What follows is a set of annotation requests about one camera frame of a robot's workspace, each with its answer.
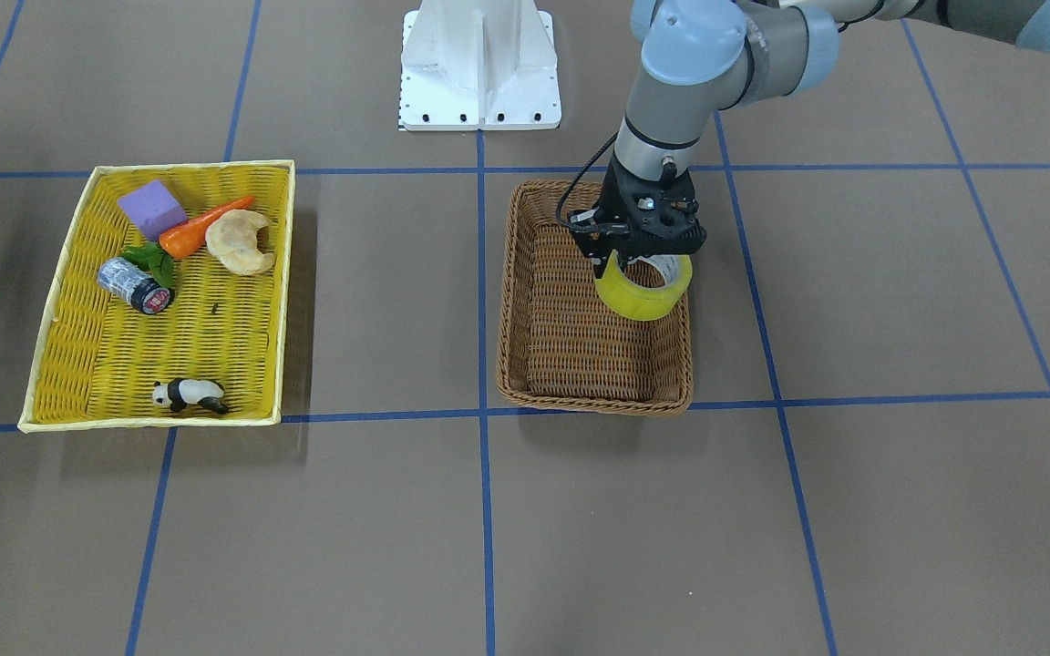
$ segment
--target purple cube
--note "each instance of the purple cube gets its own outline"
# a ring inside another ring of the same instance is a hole
[[[140,190],[122,196],[120,204],[121,209],[128,215],[128,220],[132,221],[149,241],[155,241],[160,233],[189,219],[184,213],[184,208],[164,188],[164,183],[160,179],[153,179]]]

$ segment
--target blue grid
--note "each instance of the blue grid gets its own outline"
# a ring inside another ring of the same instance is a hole
[[[17,0],[16,7],[12,13],[7,30],[3,35],[3,42],[0,45],[0,66],[3,63],[5,54],[10,45],[14,33],[16,33],[18,19],[24,8],[24,0]],[[249,79],[253,59],[253,47],[255,34],[257,34],[259,13],[261,13],[261,0],[254,0],[253,13],[250,22],[249,37],[246,39],[246,54],[242,63],[240,78],[238,78],[237,96],[234,99],[233,109],[230,117],[230,127],[228,139],[225,144],[225,161],[232,158],[234,144],[237,139],[238,120],[240,120],[242,100],[246,92],[246,82]],[[996,403],[1013,402],[1013,400],[1027,399],[1050,399],[1050,368],[1047,359],[1043,354],[1033,325],[1030,322],[1028,313],[1022,299],[1012,273],[1010,273],[1007,262],[1003,256],[1003,251],[994,232],[991,221],[987,217],[983,200],[970,177],[972,169],[1005,169],[1005,170],[1050,170],[1050,163],[967,163],[963,157],[962,149],[956,141],[953,129],[947,120],[945,109],[934,90],[933,82],[930,80],[929,71],[926,70],[922,55],[918,50],[916,37],[909,29],[907,22],[902,22],[902,28],[909,44],[909,49],[920,69],[922,79],[932,97],[934,107],[941,118],[943,128],[947,139],[949,139],[951,149],[954,150],[956,161],[953,163],[848,163],[848,165],[833,165],[832,163],[800,163],[799,165],[734,165],[729,158],[729,150],[723,133],[723,124],[718,113],[715,115],[716,132],[720,142],[721,165],[718,166],[696,166],[698,170],[720,171],[723,173],[729,184],[730,195],[732,196],[733,212],[740,237],[742,258],[744,259],[746,273],[750,283],[751,296],[756,315],[759,336],[763,348],[763,360],[770,375],[772,399],[751,399],[751,400],[730,400],[730,402],[695,402],[689,407],[690,411],[712,411],[712,410],[769,410],[772,408],[777,412],[780,437],[784,444],[789,470],[791,470],[793,491],[795,491],[797,511],[804,533],[804,546],[807,549],[810,568],[812,568],[813,585],[816,590],[818,608],[820,610],[822,626],[825,630],[825,642],[827,642],[831,655],[837,655],[837,640],[833,629],[833,618],[831,618],[827,601],[825,600],[824,585],[821,583],[820,563],[816,541],[813,539],[812,526],[810,526],[807,510],[804,504],[804,489],[801,485],[800,471],[797,466],[795,452],[792,449],[791,429],[789,429],[788,408],[795,407],[827,407],[827,406],[868,406],[868,405],[900,405],[900,404],[936,404],[936,403]],[[483,539],[484,539],[484,604],[485,604],[485,648],[487,656],[496,654],[496,613],[495,613],[495,570],[494,570],[494,536],[492,536],[492,495],[491,495],[491,473],[490,473],[490,449],[488,449],[488,419],[490,417],[507,416],[528,416],[528,415],[565,415],[566,410],[534,410],[534,408],[524,407],[488,407],[487,403],[487,259],[485,259],[485,177],[497,174],[570,174],[579,171],[578,166],[555,166],[555,167],[488,167],[485,166],[485,145],[484,134],[476,134],[476,163],[475,167],[407,167],[407,168],[300,168],[299,175],[421,175],[421,174],[445,174],[445,175],[476,175],[478,179],[478,250],[479,250],[479,407],[475,408],[450,408],[450,410],[396,410],[396,411],[342,411],[342,414],[327,415],[294,415],[282,418],[285,424],[317,424],[317,423],[338,423],[338,421],[399,421],[399,420],[425,420],[425,419],[455,419],[455,418],[476,418],[480,421],[480,483],[482,483],[482,511],[483,511]],[[605,167],[594,167],[592,170],[602,171]],[[1034,355],[1036,355],[1038,365],[1047,381],[1047,390],[1022,390],[1022,392],[975,392],[975,394],[958,395],[908,395],[908,396],[874,396],[874,397],[841,397],[841,398],[783,398],[780,392],[779,381],[776,373],[776,362],[772,356],[770,332],[763,319],[763,308],[761,296],[759,296],[756,285],[756,274],[751,256],[750,246],[748,246],[744,225],[742,225],[742,213],[740,211],[740,200],[735,183],[735,171],[783,171],[783,170],[959,170],[963,174],[970,197],[975,205],[981,224],[986,230],[991,250],[994,253],[1000,270],[1004,274],[1005,283],[1012,295],[1013,302],[1020,314],[1020,319],[1024,323],[1028,334]],[[87,177],[91,171],[87,170],[42,170],[42,171],[0,171],[0,178],[66,178],[66,177]],[[16,431],[13,424],[0,424],[0,432]],[[170,428],[166,436],[164,445],[162,470],[156,486],[153,511],[149,521],[145,555],[142,559],[141,575],[139,576],[136,597],[134,598],[132,621],[130,621],[128,642],[126,642],[125,654],[134,655],[139,634],[141,634],[141,623],[143,607],[147,597],[148,581],[153,568],[154,554],[156,549],[156,538],[162,520],[164,502],[166,501],[168,481],[171,472],[172,452],[176,444],[176,428]]]

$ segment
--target can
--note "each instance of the can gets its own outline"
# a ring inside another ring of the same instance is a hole
[[[111,258],[100,267],[96,281],[124,302],[145,314],[156,314],[169,306],[172,290],[160,287],[156,279],[125,258]]]

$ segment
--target brown wicker basket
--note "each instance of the brown wicker basket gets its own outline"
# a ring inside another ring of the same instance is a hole
[[[591,262],[553,219],[567,183],[530,179],[513,192],[505,238],[497,387],[509,402],[559,410],[674,416],[691,404],[691,320],[633,321],[602,303]],[[566,209],[588,208],[601,184],[581,183]],[[640,285],[659,275],[634,270]]]

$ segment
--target green vegetable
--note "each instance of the green vegetable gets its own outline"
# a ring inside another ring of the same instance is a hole
[[[148,241],[139,249],[136,246],[126,246],[121,257],[150,273],[158,285],[172,288],[172,266],[175,262],[156,241]]]

